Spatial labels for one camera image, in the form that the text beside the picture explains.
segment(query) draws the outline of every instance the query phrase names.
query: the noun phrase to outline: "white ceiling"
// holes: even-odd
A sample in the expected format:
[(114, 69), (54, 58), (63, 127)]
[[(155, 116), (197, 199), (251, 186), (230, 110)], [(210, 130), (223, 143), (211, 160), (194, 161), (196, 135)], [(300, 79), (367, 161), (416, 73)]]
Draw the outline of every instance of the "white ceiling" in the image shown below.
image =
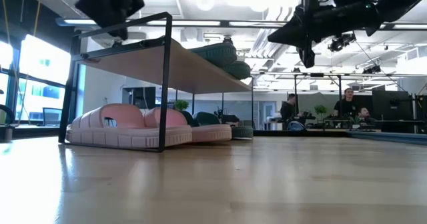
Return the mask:
[[(82, 19), (87, 18), (82, 12), (74, 7), (77, 0), (40, 0), (48, 8), (58, 13), (60, 16), (67, 19)], [(131, 18), (138, 18), (154, 13), (167, 11), (174, 16), (174, 19), (209, 19), (209, 20), (270, 20), (270, 21), (285, 21), (285, 17), (292, 16), (288, 7), (293, 7), (298, 0), (277, 0), (285, 1), (281, 4), (286, 8), (281, 9), (282, 12), (273, 14), (276, 9), (271, 8), (264, 12), (253, 11), (251, 5), (262, 5), (272, 0), (213, 0), (213, 7), (209, 11), (202, 11), (198, 6), (198, 0), (144, 0), (146, 6), (137, 12)], [(206, 5), (209, 0), (202, 0), (202, 4)], [(423, 0), (407, 15), (405, 15), (399, 22), (408, 23), (427, 23), (427, 0)], [(175, 28), (173, 30), (173, 38), (178, 41), (181, 40), (181, 32), (184, 28)], [(148, 38), (155, 38), (163, 35), (163, 28), (159, 27), (136, 27), (131, 28), (129, 31), (141, 31), (147, 33)], [(246, 59), (254, 71), (267, 65), (270, 71), (291, 71), (294, 67), (299, 67), (302, 71), (309, 72), (330, 72), (336, 73), (351, 73), (361, 72), (363, 63), (369, 62), (370, 58), (379, 58), (382, 60), (383, 70), (393, 72), (396, 68), (396, 57), (404, 54), (402, 51), (413, 49), (415, 45), (427, 45), (427, 31), (379, 31), (371, 37), (367, 37), (365, 32), (356, 31), (356, 37), (359, 44), (367, 52), (370, 58), (361, 50), (361, 48), (353, 43), (339, 53), (331, 54), (328, 51), (328, 43), (323, 42), (314, 46), (316, 52), (316, 66), (310, 70), (306, 70), (300, 65), (300, 58), (293, 47), (283, 47), (281, 45), (274, 45), (266, 41), (266, 34), (262, 35), (265, 30), (260, 29), (224, 29), (224, 28), (199, 28), (199, 33), (217, 33), (220, 35), (231, 35), (234, 45), (240, 50), (248, 52), (254, 56), (255, 54), (263, 55), (264, 58), (272, 58), (273, 61), (267, 62), (266, 59)], [(219, 39), (211, 40), (209, 43), (215, 43)], [(207, 45), (208, 43), (203, 39), (203, 42), (193, 45)], [(183, 43), (184, 46), (189, 46), (189, 43)], [(268, 86), (285, 85), (285, 81), (269, 81)]]

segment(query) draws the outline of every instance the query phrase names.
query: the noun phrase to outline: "potted plant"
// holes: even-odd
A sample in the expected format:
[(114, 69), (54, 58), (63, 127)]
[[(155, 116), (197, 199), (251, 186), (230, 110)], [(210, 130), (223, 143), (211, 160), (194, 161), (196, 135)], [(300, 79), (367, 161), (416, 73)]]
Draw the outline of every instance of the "potted plant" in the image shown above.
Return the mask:
[(177, 100), (175, 102), (174, 107), (175, 107), (175, 110), (184, 111), (188, 108), (188, 101)]
[(328, 112), (328, 109), (324, 105), (316, 105), (314, 107), (314, 112), (316, 112), (317, 115), (320, 115), (320, 120), (323, 121), (323, 114)]

